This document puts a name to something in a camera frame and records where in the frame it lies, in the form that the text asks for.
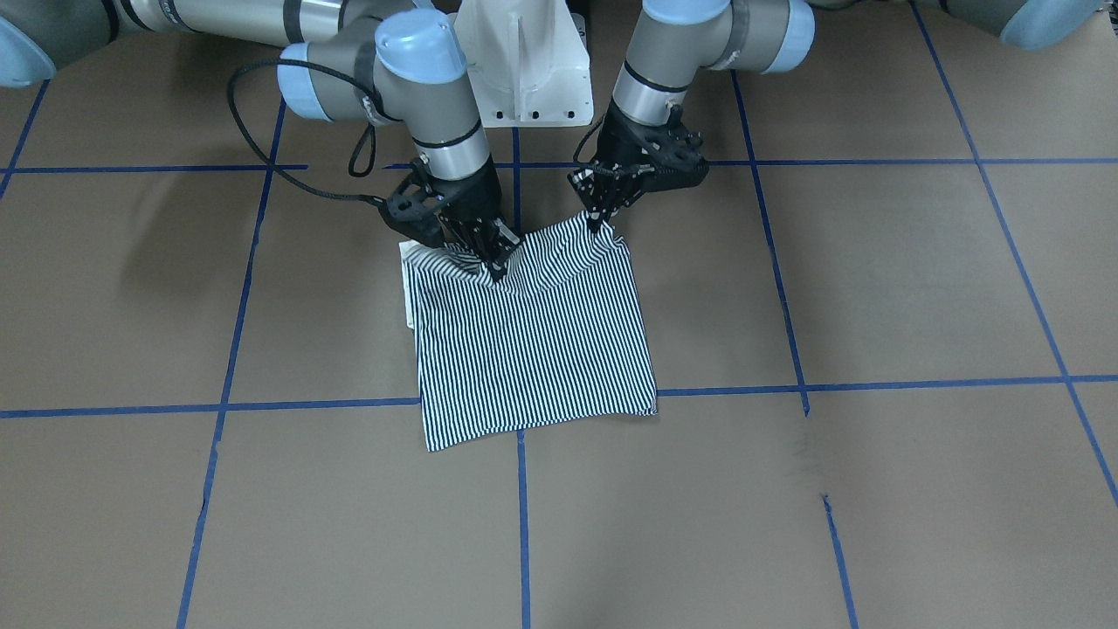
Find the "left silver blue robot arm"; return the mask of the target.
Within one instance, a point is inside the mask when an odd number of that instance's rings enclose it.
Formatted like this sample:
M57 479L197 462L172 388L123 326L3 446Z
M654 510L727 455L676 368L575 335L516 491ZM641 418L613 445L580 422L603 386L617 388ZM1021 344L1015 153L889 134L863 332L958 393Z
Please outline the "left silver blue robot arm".
M806 59L815 9L842 1L645 1L610 106L594 124L595 154L574 158L568 177L582 218L599 232L624 207L652 192L703 182L702 136L683 123L698 72L783 74Z

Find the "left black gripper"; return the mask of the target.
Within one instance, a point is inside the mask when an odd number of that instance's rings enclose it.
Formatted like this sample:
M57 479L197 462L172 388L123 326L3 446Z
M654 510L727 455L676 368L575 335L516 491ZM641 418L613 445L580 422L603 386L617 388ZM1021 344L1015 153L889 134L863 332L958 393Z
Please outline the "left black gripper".
M579 152L590 136L580 140L568 182L582 200L593 232L599 232L603 225L642 196L686 190L703 182L710 171L701 152L703 139L686 128L682 115L683 107L671 104L666 123L645 125L612 103L594 125L596 151L587 161L579 158Z

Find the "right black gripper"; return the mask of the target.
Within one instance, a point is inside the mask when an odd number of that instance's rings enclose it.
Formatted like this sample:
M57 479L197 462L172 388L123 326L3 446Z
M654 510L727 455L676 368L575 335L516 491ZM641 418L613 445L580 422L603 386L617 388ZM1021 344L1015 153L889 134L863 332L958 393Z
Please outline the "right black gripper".
M411 161L409 168L411 172L383 203L383 223L432 248L454 242L477 259L494 282L502 280L523 239L500 212L502 190L495 164L484 162L459 180L435 177L423 161Z

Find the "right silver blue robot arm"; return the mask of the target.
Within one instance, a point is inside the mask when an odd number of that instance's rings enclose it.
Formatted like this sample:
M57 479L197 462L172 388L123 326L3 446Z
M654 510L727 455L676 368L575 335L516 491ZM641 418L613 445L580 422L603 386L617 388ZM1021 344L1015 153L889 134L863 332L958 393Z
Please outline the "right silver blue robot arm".
M196 32L280 47L276 59L237 69L226 101L240 130L238 83L275 68L300 118L400 123L417 155L375 206L383 223L432 248L462 247L492 279L506 275L520 236L500 212L500 184L451 17L421 1L4 1L1 76L7 88L56 72L129 34Z

